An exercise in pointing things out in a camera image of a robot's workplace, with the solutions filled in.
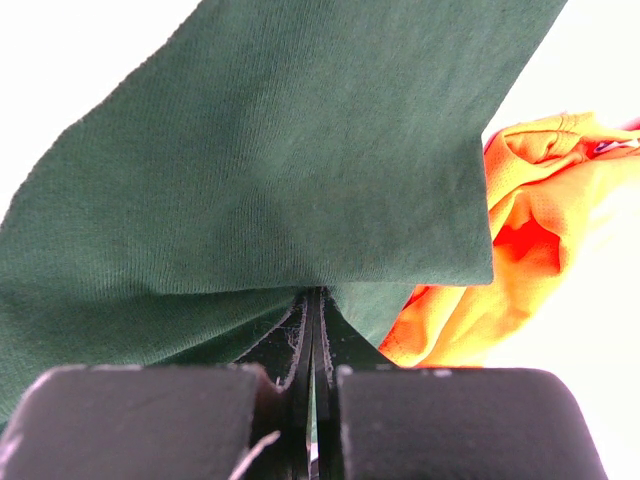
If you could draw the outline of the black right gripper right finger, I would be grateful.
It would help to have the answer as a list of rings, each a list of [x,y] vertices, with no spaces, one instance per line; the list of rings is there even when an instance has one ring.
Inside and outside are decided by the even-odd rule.
[[[312,296],[323,479],[602,479],[574,396],[522,368],[401,368]]]

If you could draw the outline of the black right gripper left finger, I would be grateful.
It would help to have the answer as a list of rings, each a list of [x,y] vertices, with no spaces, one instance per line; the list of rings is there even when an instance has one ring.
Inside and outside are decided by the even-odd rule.
[[[229,364],[46,371],[2,435],[2,477],[308,478],[308,307],[299,297]]]

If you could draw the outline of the cream and green t-shirt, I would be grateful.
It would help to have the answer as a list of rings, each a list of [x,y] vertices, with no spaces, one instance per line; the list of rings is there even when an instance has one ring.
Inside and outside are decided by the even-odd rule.
[[[225,363],[332,289],[369,341],[493,277],[481,136],[560,1],[203,1],[1,225],[1,416],[65,364]]]

